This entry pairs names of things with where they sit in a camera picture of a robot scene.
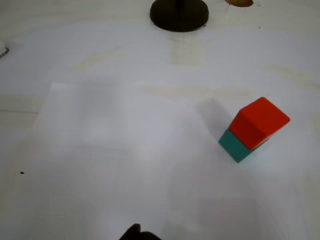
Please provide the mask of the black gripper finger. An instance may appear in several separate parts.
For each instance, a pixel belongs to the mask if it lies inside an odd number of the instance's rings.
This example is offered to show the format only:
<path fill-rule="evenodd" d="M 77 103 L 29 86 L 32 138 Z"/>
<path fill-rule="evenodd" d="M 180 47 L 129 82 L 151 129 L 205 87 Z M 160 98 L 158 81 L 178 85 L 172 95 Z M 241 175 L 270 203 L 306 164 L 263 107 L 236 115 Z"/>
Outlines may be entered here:
<path fill-rule="evenodd" d="M 135 223 L 130 226 L 119 240 L 139 240 L 141 238 L 141 225 Z"/>
<path fill-rule="evenodd" d="M 143 231 L 139 233 L 140 240 L 162 240 L 157 235 L 149 231 Z"/>

